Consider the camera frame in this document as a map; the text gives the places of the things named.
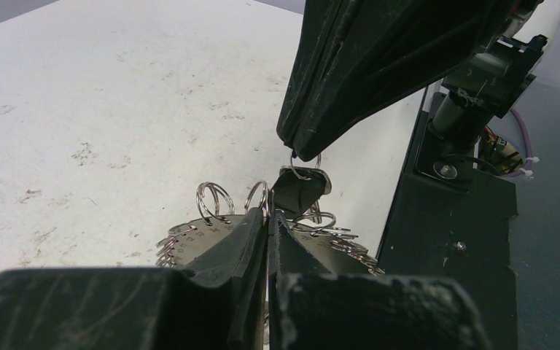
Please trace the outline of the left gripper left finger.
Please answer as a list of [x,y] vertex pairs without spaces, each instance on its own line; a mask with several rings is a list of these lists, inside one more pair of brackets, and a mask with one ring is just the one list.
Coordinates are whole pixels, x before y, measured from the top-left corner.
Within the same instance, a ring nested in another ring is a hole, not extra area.
[[265,215],[184,266],[0,273],[0,349],[261,349]]

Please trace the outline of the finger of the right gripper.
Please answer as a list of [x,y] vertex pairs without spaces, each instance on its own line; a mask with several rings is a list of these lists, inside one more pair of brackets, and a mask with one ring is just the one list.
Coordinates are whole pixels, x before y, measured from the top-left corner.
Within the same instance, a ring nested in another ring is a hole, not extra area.
[[505,115],[546,38],[513,38],[537,1],[307,1],[276,132],[309,161],[361,120],[441,81]]

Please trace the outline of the metal disc with keyrings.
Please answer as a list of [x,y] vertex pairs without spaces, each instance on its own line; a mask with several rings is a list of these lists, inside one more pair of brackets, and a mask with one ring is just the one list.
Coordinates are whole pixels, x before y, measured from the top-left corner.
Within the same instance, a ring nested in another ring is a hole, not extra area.
[[[234,202],[221,186],[213,182],[199,184],[196,191],[199,218],[168,229],[156,243],[158,267],[182,268],[217,244],[244,218],[237,214]],[[335,215],[323,212],[318,204],[296,219],[287,220],[289,232],[306,251],[333,273],[370,273],[385,271],[368,249],[355,241],[349,229],[335,226]]]

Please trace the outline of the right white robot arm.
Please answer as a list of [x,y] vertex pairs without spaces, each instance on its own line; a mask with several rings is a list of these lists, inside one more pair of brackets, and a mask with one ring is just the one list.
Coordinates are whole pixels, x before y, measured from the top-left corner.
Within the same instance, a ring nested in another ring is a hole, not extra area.
[[560,27],[560,1],[307,1],[276,132],[311,160],[433,82],[501,117]]

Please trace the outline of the key with black head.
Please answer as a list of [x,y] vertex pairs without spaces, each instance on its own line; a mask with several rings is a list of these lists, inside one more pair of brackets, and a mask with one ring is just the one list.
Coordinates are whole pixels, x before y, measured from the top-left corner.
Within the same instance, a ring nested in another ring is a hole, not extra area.
[[328,174],[320,168],[321,155],[316,156],[313,168],[295,166],[293,160],[296,158],[296,152],[292,150],[289,165],[281,167],[279,171],[279,176],[272,186],[273,207],[282,210],[287,219],[297,219],[309,214],[307,218],[321,224],[319,199],[331,193],[332,182]]

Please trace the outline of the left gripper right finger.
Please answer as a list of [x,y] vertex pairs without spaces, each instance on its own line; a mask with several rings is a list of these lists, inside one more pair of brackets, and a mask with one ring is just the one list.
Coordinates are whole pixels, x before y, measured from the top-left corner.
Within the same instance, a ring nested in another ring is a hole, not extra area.
[[480,314],[453,280],[336,274],[268,219],[272,349],[490,349]]

